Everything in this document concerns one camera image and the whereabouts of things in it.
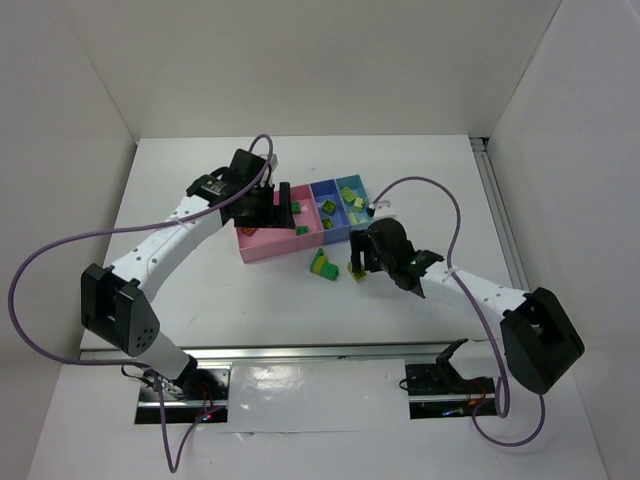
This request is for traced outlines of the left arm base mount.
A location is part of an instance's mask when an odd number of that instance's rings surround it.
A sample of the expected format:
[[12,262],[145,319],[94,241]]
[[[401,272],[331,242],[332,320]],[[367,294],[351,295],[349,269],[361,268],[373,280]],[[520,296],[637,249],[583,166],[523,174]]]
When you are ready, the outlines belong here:
[[[185,393],[174,384],[162,379],[163,398],[167,424],[190,424],[197,416],[205,424],[222,424],[228,421],[228,398],[231,365],[209,363],[205,365],[212,380],[207,386],[200,383],[194,391]],[[134,423],[159,425],[161,423],[158,388],[148,371],[122,367],[121,374],[135,380],[139,386]]]

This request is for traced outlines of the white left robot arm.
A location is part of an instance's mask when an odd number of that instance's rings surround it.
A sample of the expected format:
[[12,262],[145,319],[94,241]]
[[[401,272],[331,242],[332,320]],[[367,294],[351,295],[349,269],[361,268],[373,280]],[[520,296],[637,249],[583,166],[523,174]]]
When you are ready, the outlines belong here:
[[187,188],[164,227],[110,265],[89,266],[81,276],[85,329],[187,395],[210,382],[195,358],[162,333],[151,303],[174,270],[227,223],[294,228],[290,185],[273,185],[275,167],[271,153],[237,150],[230,165],[200,176]]

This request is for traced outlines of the lime lego brick pair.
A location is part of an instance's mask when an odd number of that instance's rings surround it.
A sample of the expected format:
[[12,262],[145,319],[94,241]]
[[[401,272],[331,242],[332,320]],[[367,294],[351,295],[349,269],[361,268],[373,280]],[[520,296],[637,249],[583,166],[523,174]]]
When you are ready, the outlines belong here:
[[351,277],[356,281],[356,282],[361,282],[365,279],[366,277],[366,272],[363,270],[355,270],[354,267],[352,266],[352,264],[348,265],[348,271],[351,275]]

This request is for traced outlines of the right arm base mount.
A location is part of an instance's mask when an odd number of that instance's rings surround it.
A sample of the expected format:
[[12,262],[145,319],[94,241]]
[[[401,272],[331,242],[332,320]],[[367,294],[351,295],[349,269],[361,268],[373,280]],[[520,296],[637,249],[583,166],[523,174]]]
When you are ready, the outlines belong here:
[[463,379],[450,360],[468,342],[453,342],[434,360],[405,365],[398,387],[407,393],[411,420],[496,416],[495,382],[489,377]]

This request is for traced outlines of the green yellow lego assembly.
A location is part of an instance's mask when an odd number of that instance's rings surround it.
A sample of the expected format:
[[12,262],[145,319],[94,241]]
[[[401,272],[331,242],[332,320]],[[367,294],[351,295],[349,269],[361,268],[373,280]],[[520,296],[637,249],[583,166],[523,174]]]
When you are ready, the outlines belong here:
[[339,267],[331,263],[323,248],[319,248],[311,261],[311,273],[329,281],[335,281],[340,274]]

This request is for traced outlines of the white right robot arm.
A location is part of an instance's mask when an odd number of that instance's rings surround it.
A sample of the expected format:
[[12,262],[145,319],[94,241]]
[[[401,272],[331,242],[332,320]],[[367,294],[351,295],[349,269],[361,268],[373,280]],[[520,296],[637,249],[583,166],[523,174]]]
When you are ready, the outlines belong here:
[[528,391],[544,395],[584,354],[553,292],[508,288],[451,267],[441,255],[415,249],[395,219],[351,232],[350,247],[355,270],[384,272],[398,288],[488,324],[494,341],[455,340],[437,357],[449,384],[509,373]]

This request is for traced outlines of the lime lego brick small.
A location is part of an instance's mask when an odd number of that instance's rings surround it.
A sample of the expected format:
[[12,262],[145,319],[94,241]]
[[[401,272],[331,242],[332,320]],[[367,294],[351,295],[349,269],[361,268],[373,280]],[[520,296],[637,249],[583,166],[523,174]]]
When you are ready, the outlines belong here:
[[322,210],[327,214],[332,214],[335,211],[336,204],[331,200],[326,200],[322,205]]

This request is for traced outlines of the lime lego brick long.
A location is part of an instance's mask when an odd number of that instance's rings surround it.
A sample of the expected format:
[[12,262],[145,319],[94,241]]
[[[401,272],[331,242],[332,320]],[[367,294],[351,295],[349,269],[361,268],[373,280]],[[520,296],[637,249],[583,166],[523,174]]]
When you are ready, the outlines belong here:
[[348,187],[344,187],[344,188],[341,189],[341,196],[342,196],[343,200],[346,201],[346,202],[350,202],[354,198],[353,191]]

